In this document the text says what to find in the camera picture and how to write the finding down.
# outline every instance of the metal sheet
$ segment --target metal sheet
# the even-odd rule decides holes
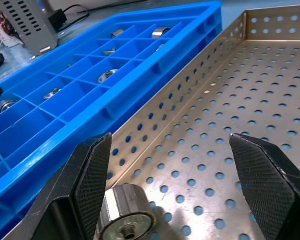
[[[300,7],[272,13],[286,9],[300,16]],[[243,13],[113,136],[107,187],[145,189],[158,218],[153,240],[264,239],[230,132],[280,146],[300,168],[300,29],[299,41],[245,39],[247,16],[264,13]]]

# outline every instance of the metal ring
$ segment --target metal ring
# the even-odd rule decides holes
[[[0,113],[7,110],[8,108],[11,108],[12,105],[15,104],[16,102],[17,102],[17,100],[11,100],[11,99],[1,100],[0,101]]]
[[[49,98],[51,98],[52,96],[54,96],[57,92],[59,92],[61,89],[59,89],[59,88],[55,88],[55,89],[53,89],[51,92],[49,92],[49,93],[47,93],[44,97],[43,97],[43,99],[44,100],[48,100]]]
[[[116,185],[104,194],[94,239],[143,239],[151,232],[156,222],[146,193],[140,186]]]
[[[109,71],[106,71],[105,73],[103,73],[99,78],[98,78],[98,83],[101,84],[103,83],[107,78],[109,78],[110,76],[112,76],[112,74],[114,74],[118,69],[111,69]]]
[[[109,56],[109,55],[113,54],[115,51],[116,51],[116,49],[115,49],[115,48],[112,48],[112,50],[109,50],[109,51],[103,51],[103,55]]]
[[[122,34],[124,32],[123,29],[118,29],[116,31],[114,31],[113,33],[111,33],[111,38],[115,38],[115,37],[118,37],[120,34]]]
[[[155,50],[155,51],[158,51],[160,48],[162,48],[164,46],[164,44],[160,44],[159,46],[158,46],[158,48]]]
[[[166,34],[168,31],[170,30],[170,27],[158,27],[156,28],[151,37],[153,39],[158,39],[158,38],[161,38],[164,34]]]

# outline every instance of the metal cylinder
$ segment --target metal cylinder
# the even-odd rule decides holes
[[[5,99],[0,101],[0,113],[11,108],[13,104],[15,104],[17,100]]]
[[[43,99],[48,100],[49,98],[53,97],[57,92],[59,92],[61,89],[59,88],[54,88],[51,92],[47,93],[44,95]]]
[[[119,36],[120,34],[122,34],[123,32],[124,32],[123,29],[118,29],[118,30],[114,31],[113,33],[111,33],[111,38],[113,39],[113,38]]]
[[[170,30],[170,27],[158,27],[156,28],[151,37],[153,39],[158,39],[158,38],[161,38],[165,33],[167,33],[168,31]]]
[[[156,217],[142,187],[117,185],[104,194],[94,239],[137,240],[153,229]]]
[[[114,74],[118,69],[111,69],[106,71],[98,78],[98,84],[103,83],[107,78],[109,78],[112,74]]]

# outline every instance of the knurled surface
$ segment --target knurled surface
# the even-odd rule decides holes
[[[242,19],[113,136],[107,187],[143,187],[158,220],[152,240],[264,239],[231,132],[270,141],[300,169],[300,41],[242,41]]]
[[[83,172],[84,177],[75,190],[78,214],[90,240],[95,234],[104,199],[110,147],[111,137],[107,136],[92,148]]]
[[[265,238],[275,240],[288,220],[294,192],[260,147],[237,139],[231,146],[244,197]]]

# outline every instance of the vent slot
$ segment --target vent slot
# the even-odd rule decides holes
[[[13,8],[12,4],[10,3],[10,1],[8,1],[8,0],[2,0],[2,1],[4,1],[3,4],[5,5],[6,9]],[[19,5],[20,10],[22,10],[22,12],[27,13],[27,14],[25,14],[25,16],[28,17],[29,21],[31,21],[30,23],[31,23],[32,27],[35,29],[35,31],[39,32],[40,30],[42,30],[40,28],[40,25],[38,24],[38,22],[34,18],[33,14],[30,12],[30,10],[29,10],[27,4],[25,3],[25,1],[24,0],[20,0],[20,1],[17,2],[17,4]],[[14,13],[14,12],[16,12],[14,9],[11,9],[9,11],[9,13],[11,13],[11,14]],[[12,15],[12,17],[14,18],[14,21],[20,26],[20,29],[22,29],[22,32],[26,33],[25,34],[26,36],[29,36],[31,34],[31,32],[30,32],[29,28],[27,28],[26,23],[24,23],[22,21],[22,18],[19,17],[19,14],[18,13],[14,13]]]

